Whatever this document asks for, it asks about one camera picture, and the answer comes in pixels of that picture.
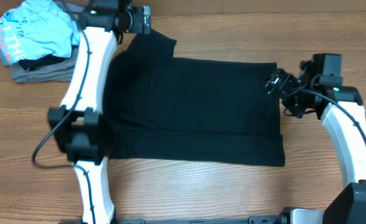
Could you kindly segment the black t-shirt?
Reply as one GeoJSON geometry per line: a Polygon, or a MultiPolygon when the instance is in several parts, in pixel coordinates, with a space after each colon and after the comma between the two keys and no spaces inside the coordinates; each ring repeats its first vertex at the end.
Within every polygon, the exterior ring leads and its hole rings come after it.
{"type": "Polygon", "coordinates": [[[138,34],[111,61],[103,112],[112,158],[284,166],[279,101],[263,86],[277,64],[180,58],[175,45],[138,34]]]}

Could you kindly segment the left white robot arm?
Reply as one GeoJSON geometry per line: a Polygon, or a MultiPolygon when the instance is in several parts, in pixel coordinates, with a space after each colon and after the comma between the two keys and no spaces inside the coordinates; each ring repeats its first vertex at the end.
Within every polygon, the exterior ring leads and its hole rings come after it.
{"type": "Polygon", "coordinates": [[[103,116],[103,95],[123,35],[149,34],[151,8],[131,1],[92,1],[75,19],[80,32],[77,61],[60,106],[49,109],[48,122],[78,178],[81,223],[115,223],[107,172],[113,141],[103,116]]]}

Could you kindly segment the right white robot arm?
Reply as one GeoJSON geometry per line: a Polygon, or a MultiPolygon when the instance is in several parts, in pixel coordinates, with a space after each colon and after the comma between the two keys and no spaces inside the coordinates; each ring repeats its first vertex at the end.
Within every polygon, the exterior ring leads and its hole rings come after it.
{"type": "Polygon", "coordinates": [[[366,223],[366,116],[362,97],[345,86],[340,54],[315,54],[300,63],[298,77],[277,69],[266,81],[268,94],[281,99],[287,116],[315,113],[332,139],[343,190],[323,209],[285,207],[268,223],[366,223]]]}

